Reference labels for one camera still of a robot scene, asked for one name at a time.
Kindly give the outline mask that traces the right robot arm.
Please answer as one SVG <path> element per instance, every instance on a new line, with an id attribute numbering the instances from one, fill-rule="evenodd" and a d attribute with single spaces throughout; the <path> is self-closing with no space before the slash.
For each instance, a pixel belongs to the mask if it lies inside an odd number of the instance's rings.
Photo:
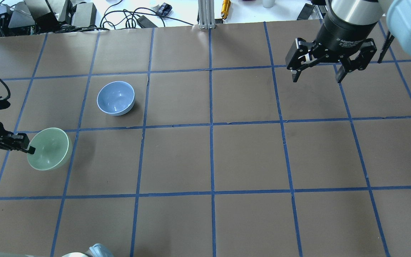
<path id="1" fill-rule="evenodd" d="M 315 65 L 340 63 L 336 81 L 348 73 L 365 70 L 377 52 L 369 37 L 382 17 L 388 34 L 382 47 L 382 59 L 393 39 L 411 56 L 411 0 L 326 0 L 328 11 L 312 42 L 300 37 L 293 42 L 286 58 L 286 68 L 297 82 L 302 71 Z"/>

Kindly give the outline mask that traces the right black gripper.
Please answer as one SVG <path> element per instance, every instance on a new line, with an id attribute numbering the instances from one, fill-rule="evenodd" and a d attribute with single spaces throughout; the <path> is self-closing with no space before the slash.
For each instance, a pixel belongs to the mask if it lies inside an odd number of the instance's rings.
<path id="1" fill-rule="evenodd" d="M 348 73 L 365 70 L 377 47 L 369 37 L 376 22 L 358 25 L 327 14 L 313 42 L 295 39 L 286 55 L 286 68 L 292 81 L 297 82 L 302 71 L 318 63 L 341 63 L 336 82 L 341 83 Z"/>

